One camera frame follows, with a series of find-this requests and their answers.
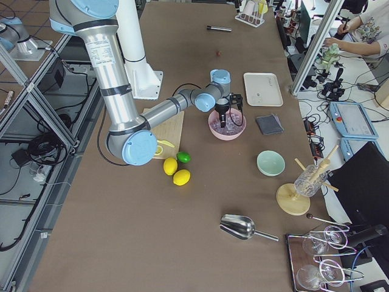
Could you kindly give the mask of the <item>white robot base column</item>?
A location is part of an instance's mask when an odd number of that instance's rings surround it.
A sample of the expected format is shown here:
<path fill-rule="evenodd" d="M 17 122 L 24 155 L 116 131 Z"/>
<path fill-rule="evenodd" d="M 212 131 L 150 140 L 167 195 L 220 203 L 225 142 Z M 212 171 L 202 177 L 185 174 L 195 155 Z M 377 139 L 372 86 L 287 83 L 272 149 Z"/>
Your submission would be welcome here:
<path fill-rule="evenodd" d="M 146 60 L 135 1 L 120 0 L 116 18 L 119 24 L 117 34 L 133 97 L 157 100 L 164 73 L 153 70 Z"/>

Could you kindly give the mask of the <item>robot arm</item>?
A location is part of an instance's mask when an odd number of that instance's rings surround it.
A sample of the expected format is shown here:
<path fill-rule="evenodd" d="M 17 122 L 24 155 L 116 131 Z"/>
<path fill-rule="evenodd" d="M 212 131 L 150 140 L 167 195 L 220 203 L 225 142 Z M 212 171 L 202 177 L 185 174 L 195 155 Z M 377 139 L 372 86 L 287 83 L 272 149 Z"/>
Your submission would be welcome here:
<path fill-rule="evenodd" d="M 53 30 L 84 41 L 111 118 L 106 147 L 129 165 L 153 158 L 151 128 L 192 105 L 208 112 L 231 95 L 229 72 L 214 69 L 206 87 L 183 89 L 139 114 L 134 95 L 159 85 L 159 78 L 145 59 L 134 1 L 50 1 L 49 8 Z"/>

